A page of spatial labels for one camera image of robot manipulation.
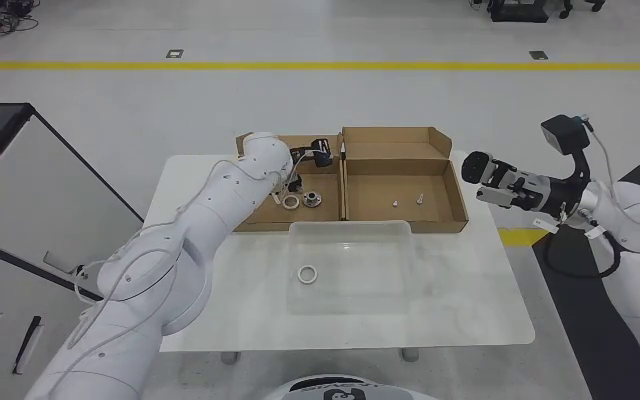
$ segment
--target white ring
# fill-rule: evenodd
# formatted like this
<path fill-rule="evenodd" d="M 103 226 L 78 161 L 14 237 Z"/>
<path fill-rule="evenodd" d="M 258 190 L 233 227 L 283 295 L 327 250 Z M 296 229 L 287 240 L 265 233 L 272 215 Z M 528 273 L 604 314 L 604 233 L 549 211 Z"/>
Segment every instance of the white ring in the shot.
<path fill-rule="evenodd" d="M 295 202 L 294 205 L 288 206 L 287 205 L 287 199 L 291 199 L 291 198 L 295 199 L 296 202 Z M 285 210 L 295 210 L 299 206 L 300 206 L 300 199 L 298 198 L 298 196 L 295 196 L 293 194 L 289 194 L 289 195 L 284 196 L 284 199 L 282 199 L 282 207 L 284 207 Z"/>
<path fill-rule="evenodd" d="M 313 276 L 311 277 L 311 279 L 304 279 L 302 278 L 302 271 L 304 271 L 305 269 L 310 269 L 311 271 L 313 271 Z M 305 285 L 311 285 L 313 282 L 316 281 L 316 279 L 318 279 L 318 271 L 316 270 L 316 268 L 313 265 L 303 265 L 299 270 L 298 270 L 298 280 L 302 283 L 304 283 Z"/>

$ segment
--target cardboard box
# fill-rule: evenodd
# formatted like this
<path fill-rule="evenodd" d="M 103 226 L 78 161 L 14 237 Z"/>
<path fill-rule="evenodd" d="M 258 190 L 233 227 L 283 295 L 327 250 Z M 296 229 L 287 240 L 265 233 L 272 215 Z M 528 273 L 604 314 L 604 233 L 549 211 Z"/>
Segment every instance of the cardboard box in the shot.
<path fill-rule="evenodd" d="M 236 138 L 238 155 L 244 155 L 242 141 L 246 135 Z M 333 157 L 330 167 L 317 168 L 313 161 L 302 162 L 296 171 L 302 177 L 302 187 L 305 192 L 316 191 L 322 196 L 322 202 L 318 207 L 309 208 L 300 204 L 295 210 L 286 210 L 277 205 L 271 196 L 247 218 L 236 232 L 260 232 L 260 231 L 287 231 L 289 225 L 296 221 L 340 221 L 344 219 L 344 182 L 343 164 L 340 161 L 340 146 L 342 135 L 278 135 L 289 148 L 308 147 L 315 139 L 326 138 L 329 140 L 329 148 Z"/>
<path fill-rule="evenodd" d="M 342 136 L 347 220 L 405 220 L 414 233 L 465 227 L 469 218 L 445 134 L 431 127 L 353 127 L 343 128 Z"/>

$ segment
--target clear plastic container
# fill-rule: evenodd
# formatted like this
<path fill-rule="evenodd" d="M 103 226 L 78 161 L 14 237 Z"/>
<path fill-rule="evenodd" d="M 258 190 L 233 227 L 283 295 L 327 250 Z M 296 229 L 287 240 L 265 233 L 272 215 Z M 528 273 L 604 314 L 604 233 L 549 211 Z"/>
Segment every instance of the clear plastic container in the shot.
<path fill-rule="evenodd" d="M 414 248 L 406 221 L 295 222 L 289 228 L 287 305 L 293 314 L 405 313 Z M 316 280 L 298 271 L 311 265 Z M 312 271 L 303 272 L 309 279 Z"/>

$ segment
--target black cable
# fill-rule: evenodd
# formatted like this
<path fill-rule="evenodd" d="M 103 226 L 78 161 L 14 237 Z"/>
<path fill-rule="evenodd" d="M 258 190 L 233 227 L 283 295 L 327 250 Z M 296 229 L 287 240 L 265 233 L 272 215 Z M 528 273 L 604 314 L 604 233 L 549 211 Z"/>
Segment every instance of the black cable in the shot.
<path fill-rule="evenodd" d="M 39 5 L 40 2 L 38 2 L 38 4 L 34 4 L 33 0 L 14 0 L 7 2 L 4 10 L 0 11 L 0 37 L 13 32 L 30 31 L 37 27 L 40 23 L 38 20 L 33 18 L 30 13 Z M 24 21 L 31 21 L 33 25 L 27 28 L 19 28 L 20 24 Z"/>
<path fill-rule="evenodd" d="M 597 221 L 591 221 L 589 223 L 591 226 L 593 226 L 594 228 L 598 226 L 598 222 Z M 620 268 L 620 258 L 621 258 L 621 253 L 623 251 L 629 252 L 629 253 L 634 253 L 633 251 L 630 251 L 628 249 L 626 249 L 624 246 L 622 246 L 620 243 L 618 243 L 616 241 L 616 239 L 613 237 L 613 235 L 609 232 L 609 231 L 604 231 L 602 232 L 602 234 L 604 235 L 604 237 L 607 239 L 607 241 L 609 242 L 609 244 L 611 245 L 611 248 L 613 249 L 613 264 L 611 264 L 611 266 L 609 268 L 607 268 L 606 270 L 599 272 L 597 274 L 574 274 L 573 272 L 569 272 L 569 271 L 564 271 L 561 270 L 557 267 L 555 267 L 551 261 L 549 260 L 549 251 L 551 250 L 551 244 L 553 243 L 553 240 L 555 238 L 554 234 L 548 235 L 547 241 L 544 244 L 544 249 L 543 249 L 543 253 L 542 253 L 542 259 L 545 263 L 545 265 L 547 266 L 547 268 L 549 268 L 550 270 L 552 270 L 553 272 L 562 275 L 562 276 L 566 276 L 567 278 L 573 278 L 573 279 L 603 279 L 606 278 L 608 276 L 610 276 L 611 274 L 613 274 L 614 272 L 616 272 L 618 270 L 618 268 Z"/>
<path fill-rule="evenodd" d="M 23 21 L 32 21 L 35 22 L 35 24 L 33 26 L 30 26 L 28 28 L 24 28 L 24 29 L 14 29 L 14 32 L 24 32 L 24 31 L 30 31 L 31 29 L 34 29 L 36 26 L 40 25 L 40 22 L 38 22 L 38 20 L 32 18 L 31 16 L 27 15 L 25 18 L 20 18 L 20 22 L 18 23 L 18 26 L 20 26 L 20 23 Z"/>

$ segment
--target white cable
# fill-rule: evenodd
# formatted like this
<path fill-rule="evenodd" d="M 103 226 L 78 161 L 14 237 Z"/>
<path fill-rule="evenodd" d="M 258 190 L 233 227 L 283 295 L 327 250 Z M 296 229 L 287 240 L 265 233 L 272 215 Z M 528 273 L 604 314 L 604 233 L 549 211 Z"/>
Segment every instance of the white cable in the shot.
<path fill-rule="evenodd" d="M 256 178 L 256 177 L 252 176 L 251 174 L 249 174 L 244 169 L 242 169 L 238 164 L 234 163 L 233 161 L 219 160 L 218 162 L 213 164 L 213 166 L 211 167 L 211 170 L 209 171 L 209 174 L 207 175 L 207 179 L 205 179 L 204 184 L 200 187 L 198 192 L 195 195 L 193 195 L 193 197 L 191 197 L 189 199 L 189 201 L 187 201 L 186 203 L 184 203 L 183 205 L 181 205 L 180 207 L 178 207 L 176 209 L 176 214 L 175 214 L 175 216 L 173 217 L 173 219 L 171 221 L 169 221 L 169 222 L 161 222 L 161 223 L 158 223 L 158 224 L 152 224 L 152 225 L 148 225 L 148 226 L 145 226 L 144 228 L 139 229 L 136 233 L 133 234 L 133 236 L 131 236 L 131 238 L 129 240 L 127 240 L 127 242 L 124 245 L 122 245 L 118 250 L 116 250 L 115 253 L 111 257 L 109 257 L 106 260 L 100 260 L 100 261 L 91 262 L 91 263 L 89 263 L 89 264 L 87 264 L 86 266 L 83 267 L 83 271 L 87 271 L 89 268 L 92 268 L 92 267 L 94 267 L 94 266 L 96 266 L 98 264 L 106 264 L 106 263 L 110 263 L 110 262 L 121 260 L 122 259 L 122 257 L 120 256 L 121 252 L 124 249 L 126 249 L 131 244 L 131 242 L 133 242 L 138 236 L 140 236 L 140 234 L 142 234 L 142 232 L 146 231 L 147 229 L 174 224 L 178 220 L 178 217 L 180 217 L 180 215 L 183 214 L 187 210 L 187 208 L 189 208 L 189 206 L 198 198 L 198 196 L 200 196 L 200 194 L 202 194 L 204 189 L 207 187 L 207 184 L 209 183 L 209 180 L 211 179 L 211 176 L 213 175 L 214 170 L 221 163 L 229 163 L 229 164 L 233 165 L 240 172 L 242 172 L 247 177 L 249 177 L 250 179 L 253 179 L 255 181 L 263 181 L 263 180 L 267 179 L 267 177 L 269 175 L 275 173 L 275 174 L 278 175 L 278 183 L 276 184 L 276 186 L 279 186 L 282 183 L 282 177 L 280 176 L 280 173 L 278 171 L 271 171 L 271 172 L 269 172 L 269 174 L 267 174 L 265 176 L 261 176 L 261 177 Z M 78 280 L 79 280 L 78 275 L 79 274 L 76 274 L 76 278 L 74 279 L 74 282 L 73 282 L 73 290 L 76 293 L 76 296 L 78 297 L 78 300 L 80 300 L 83 303 L 89 304 L 89 305 L 96 304 L 95 301 L 93 301 L 91 299 L 88 299 L 88 298 L 86 298 L 86 297 L 84 297 L 84 296 L 82 296 L 80 294 L 80 288 L 78 286 Z"/>
<path fill-rule="evenodd" d="M 155 228 L 155 227 L 159 227 L 159 226 L 166 226 L 166 225 L 172 225 L 174 224 L 177 220 L 178 217 L 183 214 L 188 208 L 189 206 L 198 198 L 198 196 L 200 196 L 200 194 L 202 194 L 202 192 L 204 191 L 204 189 L 207 187 L 209 180 L 211 179 L 211 176 L 213 175 L 213 172 L 215 170 L 215 168 L 223 163 L 229 163 L 232 166 L 234 166 L 236 169 L 238 169 L 240 172 L 242 172 L 244 175 L 246 175 L 247 177 L 249 177 L 250 179 L 253 179 L 255 181 L 263 181 L 266 180 L 268 178 L 268 176 L 270 176 L 271 174 L 277 174 L 278 176 L 278 183 L 276 184 L 276 186 L 279 186 L 280 184 L 282 184 L 282 176 L 280 175 L 280 172 L 278 171 L 271 171 L 268 174 L 261 176 L 261 177 L 254 177 L 251 174 L 249 174 L 248 172 L 246 172 L 244 169 L 242 169 L 239 165 L 237 165 L 236 163 L 234 163 L 233 161 L 229 161 L 229 160 L 219 160 L 218 162 L 216 162 L 212 167 L 211 170 L 209 171 L 209 174 L 207 175 L 207 179 L 205 180 L 204 184 L 200 187 L 200 189 L 198 190 L 198 192 L 191 197 L 191 199 L 189 199 L 189 201 L 187 201 L 185 204 L 181 205 L 180 207 L 178 207 L 176 209 L 176 215 L 174 216 L 174 218 L 170 221 L 170 222 L 163 222 L 163 223 L 158 223 L 158 224 L 152 224 L 152 225 L 148 225 L 145 226 L 141 229 L 139 229 L 136 233 L 133 234 L 133 236 L 131 236 L 131 238 L 124 244 L 122 245 L 118 250 L 115 251 L 115 253 L 109 257 L 106 260 L 100 260 L 100 261 L 94 261 L 92 263 L 89 263 L 88 265 L 86 265 L 85 267 L 83 267 L 83 271 L 88 270 L 89 268 L 94 267 L 95 265 L 98 265 L 100 263 L 102 264 L 106 264 L 106 263 L 111 263 L 111 262 L 115 262 L 115 261 L 119 261 L 122 259 L 121 253 L 122 251 L 126 250 L 127 247 L 131 244 L 131 242 L 133 242 L 138 236 L 140 236 L 140 234 L 144 231 L 146 231 L 147 229 L 150 228 Z M 167 250 L 165 249 L 151 249 L 151 250 L 147 250 L 141 254 L 139 254 L 138 256 L 136 256 L 133 260 L 131 260 L 126 266 L 125 268 L 122 270 L 122 272 L 120 272 L 120 274 L 118 275 L 115 284 L 113 285 L 113 287 L 111 288 L 111 290 L 109 291 L 109 294 L 107 295 L 107 297 L 102 300 L 102 303 L 99 306 L 99 309 L 97 311 L 97 313 L 94 315 L 94 317 L 91 319 L 90 322 L 88 322 L 88 326 L 86 329 L 83 330 L 84 326 L 86 326 L 87 322 L 83 320 L 86 319 L 87 317 L 87 312 L 90 309 L 84 310 L 80 316 L 79 319 L 81 320 L 81 323 L 78 324 L 78 326 L 73 330 L 73 332 L 71 333 L 71 337 L 69 338 L 69 344 L 67 345 L 68 349 L 72 349 L 83 337 L 84 335 L 89 331 L 89 329 L 93 326 L 93 324 L 95 323 L 95 321 L 98 319 L 98 316 L 102 313 L 102 311 L 104 310 L 104 308 L 106 307 L 107 303 L 111 300 L 111 297 L 113 296 L 114 292 L 116 291 L 118 284 L 120 283 L 120 281 L 122 280 L 122 278 L 124 277 L 124 274 L 127 272 L 127 270 L 137 261 L 139 260 L 142 256 L 147 255 L 149 253 L 152 252 L 164 252 L 166 254 L 170 254 Z M 78 365 L 78 363 L 80 361 L 82 361 L 84 358 L 86 358 L 89 354 L 91 354 L 92 352 L 96 351 L 97 349 L 99 349 L 100 347 L 126 335 L 127 333 L 135 330 L 136 328 L 138 328 L 139 326 L 141 326 L 143 323 L 147 322 L 153 315 L 155 315 L 156 312 L 158 312 L 158 310 L 164 305 L 164 303 L 167 301 L 167 299 L 169 298 L 169 295 L 171 294 L 171 290 L 173 289 L 173 285 L 175 284 L 176 281 L 176 277 L 178 275 L 178 271 L 177 271 L 177 263 L 175 264 L 175 268 L 176 268 L 176 273 L 173 277 L 173 280 L 171 282 L 171 286 L 169 287 L 169 291 L 167 292 L 167 295 L 165 296 L 165 298 L 162 300 L 162 302 L 160 303 L 160 305 L 145 319 L 143 319 L 142 321 L 138 322 L 137 324 L 125 329 L 124 331 L 120 332 L 117 335 L 112 336 L 111 338 L 104 340 L 102 342 L 100 342 L 99 344 L 93 346 L 91 349 L 87 350 L 86 352 L 84 352 L 76 361 L 74 361 L 66 370 L 65 372 L 62 374 L 62 376 L 56 381 L 56 383 L 52 386 L 52 388 L 49 390 L 48 392 L 48 397 L 51 397 L 54 390 L 60 385 L 60 383 L 62 382 L 62 380 L 64 378 L 66 378 L 66 376 L 73 370 L 73 368 Z M 76 274 L 76 279 L 74 279 L 74 291 L 76 292 L 76 295 L 78 296 L 78 299 L 80 299 L 80 301 L 87 303 L 87 304 L 91 304 L 91 305 L 95 305 L 96 302 L 93 302 L 92 300 L 89 300 L 85 297 L 83 297 L 80 294 L 79 291 L 79 287 L 78 287 L 78 275 Z"/>
<path fill-rule="evenodd" d="M 167 254 L 169 254 L 168 251 L 166 250 L 159 250 L 159 251 L 164 251 Z M 146 318 L 144 318 L 143 320 L 141 320 L 140 322 L 138 322 L 137 324 L 125 329 L 124 331 L 113 335 L 112 337 L 110 337 L 109 339 L 106 339 L 100 343 L 98 343 L 97 345 L 93 346 L 92 348 L 90 348 L 89 350 L 85 351 L 84 353 L 82 353 L 82 355 L 80 355 L 80 357 L 78 357 L 78 359 L 76 361 L 74 361 L 71 365 L 69 365 L 69 367 L 62 373 L 62 375 L 60 376 L 60 378 L 58 378 L 58 380 L 56 381 L 56 383 L 51 387 L 51 389 L 49 390 L 47 397 L 52 398 L 54 391 L 58 388 L 58 386 L 60 385 L 60 383 L 64 380 L 64 378 L 67 377 L 67 375 L 69 375 L 69 373 L 73 370 L 73 368 L 75 368 L 76 365 L 78 365 L 80 363 L 80 361 L 84 360 L 87 356 L 89 356 L 91 353 L 93 353 L 94 351 L 98 350 L 100 347 L 107 345 L 111 342 L 113 342 L 116 339 L 121 338 L 122 336 L 126 335 L 127 333 L 134 331 L 135 329 L 137 329 L 139 326 L 141 326 L 142 324 L 144 324 L 145 322 L 147 322 L 149 319 L 151 319 L 151 317 L 153 317 L 158 310 L 160 310 L 160 308 L 162 308 L 162 306 L 164 305 L 164 303 L 167 301 L 167 299 L 169 298 L 169 296 L 171 295 L 171 291 L 173 289 L 173 285 L 176 283 L 176 279 L 178 277 L 178 263 L 175 264 L 175 274 L 173 275 L 173 279 L 171 280 L 171 286 L 169 286 L 169 290 L 167 291 L 167 295 L 164 297 L 164 299 L 162 299 L 162 302 L 158 305 L 158 307 L 156 307 L 155 310 L 153 310 L 153 312 L 151 314 L 149 314 Z"/>
<path fill-rule="evenodd" d="M 278 197 L 278 200 L 280 200 L 280 204 L 282 204 L 282 200 L 284 199 L 284 196 L 287 195 L 287 193 L 289 193 L 289 184 L 291 183 L 291 178 L 293 178 L 296 169 L 298 169 L 298 165 L 300 164 L 300 162 L 308 155 L 313 154 L 313 153 L 325 153 L 322 150 L 307 150 L 305 151 L 304 155 L 302 157 L 300 157 L 298 159 L 298 161 L 295 163 L 295 165 L 293 166 L 293 169 L 291 170 L 291 174 L 289 175 L 289 179 L 287 179 L 287 183 L 284 184 L 283 189 L 282 189 L 282 193 L 280 193 L 280 196 Z"/>
<path fill-rule="evenodd" d="M 640 225 L 640 222 L 636 221 L 635 219 L 631 218 L 629 216 L 629 214 L 627 214 L 625 212 L 625 210 L 622 208 L 622 206 L 620 205 L 620 203 L 618 203 L 618 195 L 616 195 L 616 190 L 613 187 L 613 173 L 611 172 L 611 162 L 609 161 L 609 152 L 607 152 L 607 148 L 604 146 L 604 144 L 602 143 L 602 141 L 600 140 L 600 138 L 598 137 L 598 135 L 596 134 L 595 129 L 594 130 L 590 130 L 591 134 L 593 135 L 593 138 L 596 140 L 596 142 L 598 142 L 598 144 L 600 145 L 600 148 L 602 148 L 602 152 L 604 153 L 604 160 L 605 163 L 607 164 L 607 174 L 609 175 L 609 190 L 611 191 L 611 198 L 613 199 L 613 203 L 616 205 L 616 207 L 618 207 L 618 209 L 620 210 L 620 212 L 631 222 L 633 222 L 634 224 L 638 224 Z"/>
<path fill-rule="evenodd" d="M 75 334 L 73 334 L 70 338 L 69 338 L 69 343 L 67 344 L 67 349 L 71 350 L 76 344 L 78 344 L 78 342 L 84 337 L 84 335 L 89 331 L 89 329 L 91 328 L 91 326 L 93 326 L 93 324 L 96 322 L 96 320 L 98 319 L 98 317 L 100 316 L 100 314 L 102 313 L 102 311 L 104 310 L 104 308 L 107 306 L 107 303 L 111 300 L 111 297 L 113 297 L 113 294 L 115 293 L 116 289 L 118 288 L 118 285 L 120 284 L 122 278 L 124 277 L 124 275 L 127 273 L 127 271 L 129 270 L 129 268 L 136 262 L 138 261 L 140 258 L 142 258 L 143 256 L 146 256 L 149 253 L 155 253 L 155 252 L 162 252 L 165 253 L 167 255 L 170 255 L 171 253 L 165 249 L 161 249 L 161 248 L 157 248 L 157 249 L 149 249 L 146 250 L 140 254 L 138 254 L 136 257 L 134 257 L 133 260 L 129 261 L 129 263 L 122 269 L 122 272 L 120 272 L 120 274 L 118 275 L 118 277 L 115 280 L 115 284 L 113 285 L 113 287 L 111 288 L 111 290 L 109 291 L 109 294 L 107 295 L 107 297 L 105 297 L 104 300 L 102 300 L 102 302 L 100 303 L 100 305 L 98 306 L 98 311 L 96 312 L 95 316 L 91 319 L 90 322 L 88 322 L 87 324 L 83 324 L 82 328 L 84 328 L 85 326 L 87 326 L 86 328 L 84 328 L 84 330 L 81 328 L 79 329 L 77 332 L 74 332 Z"/>

